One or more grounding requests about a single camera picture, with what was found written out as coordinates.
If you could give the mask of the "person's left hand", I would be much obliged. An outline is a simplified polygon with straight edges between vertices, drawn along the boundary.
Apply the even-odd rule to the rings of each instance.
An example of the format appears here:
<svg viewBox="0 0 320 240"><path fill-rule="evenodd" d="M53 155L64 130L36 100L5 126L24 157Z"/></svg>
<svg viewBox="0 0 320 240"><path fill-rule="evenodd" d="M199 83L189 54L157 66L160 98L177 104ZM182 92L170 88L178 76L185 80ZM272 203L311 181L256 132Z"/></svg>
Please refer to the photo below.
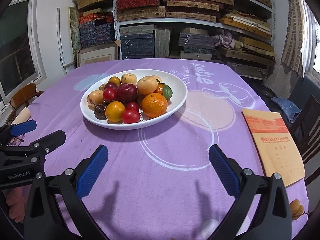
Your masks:
<svg viewBox="0 0 320 240"><path fill-rule="evenodd" d="M22 187L10 189L6 196L6 203L9 208L9 217L16 223L21 222L25 217L25 200Z"/></svg>

